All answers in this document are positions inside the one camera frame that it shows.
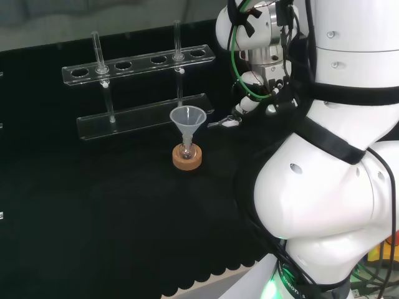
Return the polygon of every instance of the clear acrylic rack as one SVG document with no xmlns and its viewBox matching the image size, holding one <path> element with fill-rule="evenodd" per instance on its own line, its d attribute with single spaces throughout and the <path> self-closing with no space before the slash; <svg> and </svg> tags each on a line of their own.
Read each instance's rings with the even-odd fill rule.
<svg viewBox="0 0 399 299">
<path fill-rule="evenodd" d="M 175 49 L 151 54 L 104 60 L 98 32 L 92 32 L 96 62 L 62 68 L 64 83 L 78 85 L 99 82 L 107 107 L 106 113 L 78 117 L 77 128 L 81 140 L 92 140 L 171 122 L 172 109 L 193 105 L 207 114 L 214 111 L 208 97 L 202 93 L 183 97 L 184 67 L 214 60 L 208 45 L 181 48 L 180 22 L 175 21 Z M 114 111 L 110 79 L 139 75 L 165 69 L 175 69 L 177 98 L 126 110 Z"/>
</svg>

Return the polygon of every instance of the rack hole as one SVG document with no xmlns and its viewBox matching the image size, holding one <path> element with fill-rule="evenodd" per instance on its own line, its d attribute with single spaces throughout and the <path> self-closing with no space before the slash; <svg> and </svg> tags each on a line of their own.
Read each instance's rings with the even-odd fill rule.
<svg viewBox="0 0 399 299">
<path fill-rule="evenodd" d="M 190 55 L 193 57 L 202 57 L 205 55 L 205 51 L 204 50 L 191 50 Z"/>
<path fill-rule="evenodd" d="M 89 73 L 88 69 L 75 69 L 73 71 L 71 71 L 71 75 L 74 76 L 75 78 L 81 78 L 84 76 L 87 76 L 87 74 Z"/>
<path fill-rule="evenodd" d="M 115 68 L 119 70 L 127 70 L 132 66 L 130 61 L 121 61 L 115 64 Z"/>
<path fill-rule="evenodd" d="M 290 164 L 289 167 L 291 168 L 291 170 L 293 172 L 295 172 L 296 174 L 302 174 L 302 168 L 300 168 L 298 165 L 296 164 Z"/>
<path fill-rule="evenodd" d="M 166 56 L 155 56 L 151 58 L 153 64 L 164 64 L 166 62 Z"/>
</svg>

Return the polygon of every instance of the green light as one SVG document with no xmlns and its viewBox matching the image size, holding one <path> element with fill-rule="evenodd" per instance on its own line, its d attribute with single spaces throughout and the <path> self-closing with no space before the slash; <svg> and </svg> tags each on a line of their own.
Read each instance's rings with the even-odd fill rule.
<svg viewBox="0 0 399 299">
<path fill-rule="evenodd" d="M 263 289 L 261 299 L 273 299 L 277 295 L 277 287 L 273 280 L 269 281 Z"/>
</svg>

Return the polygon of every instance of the test tube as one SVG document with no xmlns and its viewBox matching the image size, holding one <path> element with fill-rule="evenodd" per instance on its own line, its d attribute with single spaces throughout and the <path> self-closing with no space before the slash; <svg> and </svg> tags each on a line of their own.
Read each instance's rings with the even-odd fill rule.
<svg viewBox="0 0 399 299">
<path fill-rule="evenodd" d="M 105 74 L 108 72 L 108 67 L 105 65 L 104 57 L 102 56 L 99 33 L 97 31 L 93 31 L 92 38 L 93 38 L 95 58 L 97 59 L 98 63 L 96 72 L 98 72 L 99 74 Z"/>
<path fill-rule="evenodd" d="M 115 123 L 115 113 L 113 112 L 111 90 L 110 90 L 110 80 L 101 80 L 101 85 L 103 87 L 102 92 L 104 95 L 105 106 L 107 106 L 108 117 L 111 123 Z"/>
<path fill-rule="evenodd" d="M 177 89 L 177 105 L 183 106 L 183 74 L 185 70 L 183 67 L 176 67 L 176 89 Z"/>
<path fill-rule="evenodd" d="M 173 24 L 175 27 L 175 54 L 173 55 L 173 59 L 179 61 L 185 58 L 183 53 L 181 53 L 180 21 L 175 20 Z"/>
</svg>

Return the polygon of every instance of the black table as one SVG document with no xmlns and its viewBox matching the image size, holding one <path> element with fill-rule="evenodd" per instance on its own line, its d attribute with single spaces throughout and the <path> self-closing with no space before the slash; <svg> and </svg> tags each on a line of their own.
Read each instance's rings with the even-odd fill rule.
<svg viewBox="0 0 399 299">
<path fill-rule="evenodd" d="M 206 93 L 209 121 L 229 113 L 229 54 L 215 21 L 182 27 L 183 47 L 208 44 L 211 64 L 186 68 L 184 96 Z M 106 59 L 173 48 L 173 28 L 102 37 Z M 90 39 L 0 53 L 1 298 L 160 298 L 266 252 L 234 205 L 233 177 L 287 135 L 254 118 L 194 141 L 199 169 L 174 168 L 174 125 L 80 141 L 76 118 L 105 112 L 101 87 L 64 85 L 61 67 L 94 61 Z M 174 70 L 112 82 L 116 110 L 175 98 Z"/>
</svg>

